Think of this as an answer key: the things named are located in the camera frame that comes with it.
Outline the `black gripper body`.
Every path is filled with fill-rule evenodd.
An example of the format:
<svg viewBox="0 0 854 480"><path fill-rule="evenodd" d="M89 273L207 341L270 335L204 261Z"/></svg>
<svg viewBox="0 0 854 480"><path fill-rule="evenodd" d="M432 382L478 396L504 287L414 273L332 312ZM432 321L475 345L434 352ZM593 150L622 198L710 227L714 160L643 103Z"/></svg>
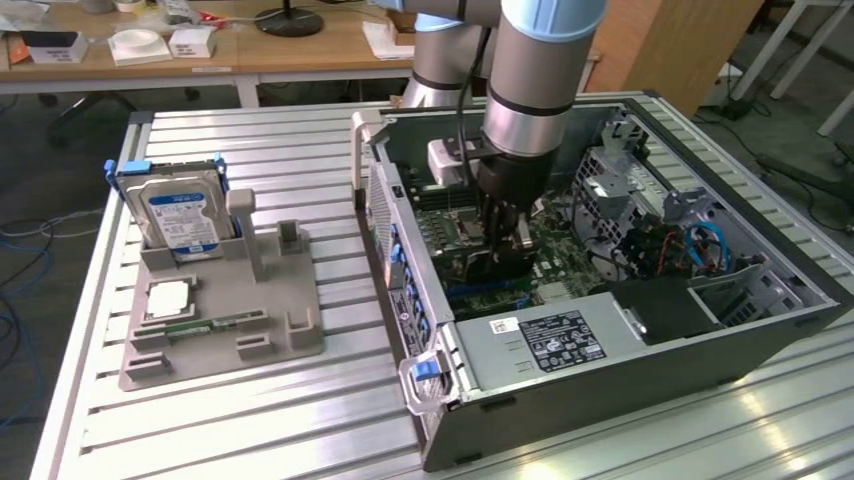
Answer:
<svg viewBox="0 0 854 480"><path fill-rule="evenodd" d="M495 201L512 206L519 214L528 214L544 193L552 165L554 152L532 157L496 153L479 160L478 187Z"/></svg>

